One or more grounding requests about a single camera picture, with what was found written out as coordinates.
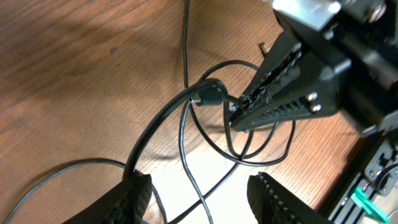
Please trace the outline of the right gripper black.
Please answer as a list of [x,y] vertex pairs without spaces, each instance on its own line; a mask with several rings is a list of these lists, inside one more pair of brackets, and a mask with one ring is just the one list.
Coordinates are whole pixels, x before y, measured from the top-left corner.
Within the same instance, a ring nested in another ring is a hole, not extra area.
[[320,31],[274,10],[311,52],[302,56],[291,31],[278,36],[240,97],[245,109],[231,120],[234,130],[340,108],[362,136],[397,129],[397,1],[339,2],[340,12]]

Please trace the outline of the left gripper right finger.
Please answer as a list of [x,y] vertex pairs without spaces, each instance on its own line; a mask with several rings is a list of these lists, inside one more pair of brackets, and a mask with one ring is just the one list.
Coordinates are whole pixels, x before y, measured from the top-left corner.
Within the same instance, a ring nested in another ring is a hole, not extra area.
[[260,224],[330,223],[266,172],[249,177],[247,198]]

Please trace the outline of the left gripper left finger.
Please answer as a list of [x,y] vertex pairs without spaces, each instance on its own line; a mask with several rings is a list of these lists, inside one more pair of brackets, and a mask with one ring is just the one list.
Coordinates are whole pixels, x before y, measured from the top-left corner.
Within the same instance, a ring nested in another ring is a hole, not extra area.
[[136,172],[65,223],[143,224],[151,197],[151,176]]

